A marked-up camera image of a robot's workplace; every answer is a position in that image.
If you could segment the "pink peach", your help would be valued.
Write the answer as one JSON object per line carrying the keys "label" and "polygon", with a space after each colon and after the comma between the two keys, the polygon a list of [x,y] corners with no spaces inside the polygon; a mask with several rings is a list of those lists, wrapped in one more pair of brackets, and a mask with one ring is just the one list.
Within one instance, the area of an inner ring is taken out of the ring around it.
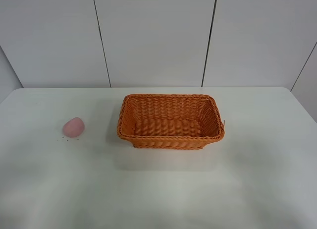
{"label": "pink peach", "polygon": [[85,130],[85,124],[79,117],[75,117],[63,126],[63,134],[69,138],[78,137]]}

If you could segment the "orange woven basket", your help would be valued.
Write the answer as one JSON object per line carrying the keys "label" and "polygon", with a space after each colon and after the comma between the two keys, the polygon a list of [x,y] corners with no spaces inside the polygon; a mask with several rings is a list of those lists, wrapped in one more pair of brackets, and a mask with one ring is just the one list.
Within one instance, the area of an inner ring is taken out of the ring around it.
{"label": "orange woven basket", "polygon": [[215,100],[198,94],[131,94],[124,98],[119,138],[135,148],[197,150],[225,135]]}

